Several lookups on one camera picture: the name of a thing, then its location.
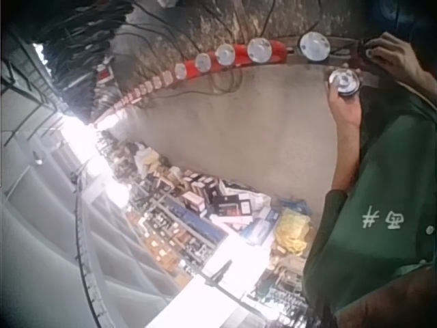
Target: green sleeve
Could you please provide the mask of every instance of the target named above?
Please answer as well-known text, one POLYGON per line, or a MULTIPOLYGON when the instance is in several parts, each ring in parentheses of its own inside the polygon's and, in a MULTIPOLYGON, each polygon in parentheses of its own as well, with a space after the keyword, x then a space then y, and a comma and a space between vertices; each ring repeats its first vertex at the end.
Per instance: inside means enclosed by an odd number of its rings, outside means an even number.
POLYGON ((322 220, 305 263, 304 274, 325 247, 347 198, 348 194, 342 190, 331 190, 326 194, 322 220))

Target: red lamp holder strip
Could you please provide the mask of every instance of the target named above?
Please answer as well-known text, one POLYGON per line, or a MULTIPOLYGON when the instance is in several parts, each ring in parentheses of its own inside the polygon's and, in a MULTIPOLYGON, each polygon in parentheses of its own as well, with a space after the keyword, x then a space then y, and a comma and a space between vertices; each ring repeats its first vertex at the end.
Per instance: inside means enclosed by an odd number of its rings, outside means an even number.
POLYGON ((177 83, 179 81, 195 79, 206 74, 220 72, 229 68, 266 64, 283 64, 286 62, 287 47, 284 43, 276 40, 263 39, 263 41, 269 43, 271 49, 270 58, 268 58, 267 60, 263 60, 263 62, 257 61, 256 58, 254 58, 253 54, 252 56, 249 56, 247 45, 231 44, 235 55, 235 60, 232 64, 228 66, 221 65, 218 61, 216 52, 209 51, 205 53, 210 58, 210 67, 207 72, 201 72, 196 67, 196 59, 186 60, 184 63, 181 63, 185 67, 185 70, 184 72, 182 72, 182 74, 180 72, 176 72, 176 66, 174 66, 172 69, 166 70, 158 76, 153 77, 150 81, 146 81, 145 83, 142 83, 135 87, 131 92, 128 92, 122 99, 116 102, 113 107, 111 107, 111 109, 117 111, 123 109, 126 105, 133 105, 139 102, 141 99, 146 98, 147 95, 151 94, 153 91, 159 90, 164 87, 169 87, 170 85, 173 85, 174 83, 177 83))

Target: store aisle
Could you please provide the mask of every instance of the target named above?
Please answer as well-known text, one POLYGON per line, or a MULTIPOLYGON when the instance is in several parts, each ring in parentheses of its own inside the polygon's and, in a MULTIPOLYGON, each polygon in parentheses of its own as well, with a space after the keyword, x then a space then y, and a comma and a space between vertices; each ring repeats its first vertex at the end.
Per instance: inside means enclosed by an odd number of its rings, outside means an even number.
MULTIPOLYGON (((243 72, 233 94, 155 99, 152 108, 125 110, 111 130, 144 141, 174 165, 268 195, 305 199, 318 223, 336 157, 322 69, 263 66, 243 72)), ((211 92, 209 85, 205 77, 185 90, 211 92)))

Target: person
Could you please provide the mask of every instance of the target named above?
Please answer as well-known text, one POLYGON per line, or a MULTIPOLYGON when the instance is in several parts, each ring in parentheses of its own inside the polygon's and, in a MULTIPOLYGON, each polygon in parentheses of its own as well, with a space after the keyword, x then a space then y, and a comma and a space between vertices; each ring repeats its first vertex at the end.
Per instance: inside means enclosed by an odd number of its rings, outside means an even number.
POLYGON ((337 327, 436 327, 437 81, 395 36, 367 46, 396 83, 351 98, 326 85, 337 166, 303 290, 337 327))

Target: hanging cable bundle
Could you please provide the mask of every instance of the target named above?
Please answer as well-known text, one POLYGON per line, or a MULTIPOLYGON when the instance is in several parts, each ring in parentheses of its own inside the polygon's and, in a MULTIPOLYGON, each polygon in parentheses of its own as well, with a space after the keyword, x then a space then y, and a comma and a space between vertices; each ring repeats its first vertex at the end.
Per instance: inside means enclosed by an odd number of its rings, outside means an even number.
POLYGON ((42 44, 53 85, 61 97, 80 119, 89 122, 95 104, 100 104, 95 101, 97 68, 109 55, 110 41, 133 6, 123 0, 62 4, 52 8, 50 19, 40 23, 31 41, 42 44))

